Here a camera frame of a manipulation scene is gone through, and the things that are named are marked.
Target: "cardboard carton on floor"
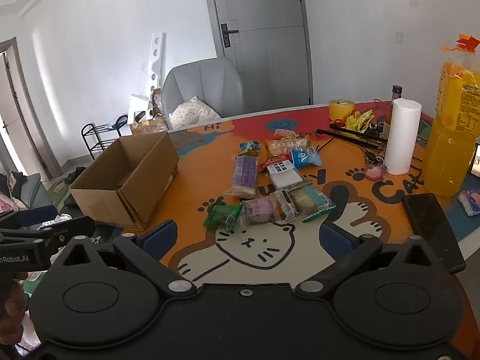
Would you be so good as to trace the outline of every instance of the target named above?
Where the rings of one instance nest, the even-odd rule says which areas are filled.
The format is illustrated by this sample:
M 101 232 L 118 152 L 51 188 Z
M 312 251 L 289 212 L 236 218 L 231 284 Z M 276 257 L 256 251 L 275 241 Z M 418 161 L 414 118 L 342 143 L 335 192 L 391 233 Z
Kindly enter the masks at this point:
M 168 133 L 120 137 L 75 180 L 70 192 L 84 215 L 145 229 L 177 172 Z

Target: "yellow tape roll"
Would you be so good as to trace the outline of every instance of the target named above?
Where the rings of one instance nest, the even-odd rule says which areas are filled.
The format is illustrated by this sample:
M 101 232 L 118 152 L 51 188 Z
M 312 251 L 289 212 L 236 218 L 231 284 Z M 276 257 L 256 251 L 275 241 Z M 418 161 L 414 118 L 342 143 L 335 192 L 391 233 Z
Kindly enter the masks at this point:
M 331 100 L 328 103 L 330 120 L 346 120 L 355 109 L 355 103 L 350 100 Z

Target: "large plastic bottle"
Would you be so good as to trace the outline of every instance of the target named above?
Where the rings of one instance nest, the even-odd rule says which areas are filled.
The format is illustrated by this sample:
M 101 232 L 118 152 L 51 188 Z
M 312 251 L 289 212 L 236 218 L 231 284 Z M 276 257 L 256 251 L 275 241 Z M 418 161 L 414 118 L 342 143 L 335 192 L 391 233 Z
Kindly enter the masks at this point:
M 475 154 L 480 135 L 480 41 L 460 35 L 454 49 L 442 48 L 449 58 L 442 66 L 423 178 L 429 192 L 447 198 L 457 193 Z

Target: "doorway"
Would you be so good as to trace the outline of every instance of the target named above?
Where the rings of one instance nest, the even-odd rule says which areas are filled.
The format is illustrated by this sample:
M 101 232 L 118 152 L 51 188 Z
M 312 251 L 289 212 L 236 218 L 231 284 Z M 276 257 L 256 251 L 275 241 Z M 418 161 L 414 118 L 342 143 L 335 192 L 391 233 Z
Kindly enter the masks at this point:
M 245 112 L 312 104 L 304 0 L 207 0 L 217 56 L 236 67 Z
M 16 39 L 0 43 L 0 160 L 3 168 L 42 181 L 62 174 L 34 112 Z

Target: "black smartphone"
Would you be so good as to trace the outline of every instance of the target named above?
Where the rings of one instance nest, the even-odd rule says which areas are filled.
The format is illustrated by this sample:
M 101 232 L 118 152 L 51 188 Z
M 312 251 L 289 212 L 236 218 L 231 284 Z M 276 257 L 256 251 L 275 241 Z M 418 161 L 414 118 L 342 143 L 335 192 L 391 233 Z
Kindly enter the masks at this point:
M 423 237 L 450 273 L 465 269 L 457 239 L 440 203 L 433 193 L 407 195 L 402 198 L 413 233 Z

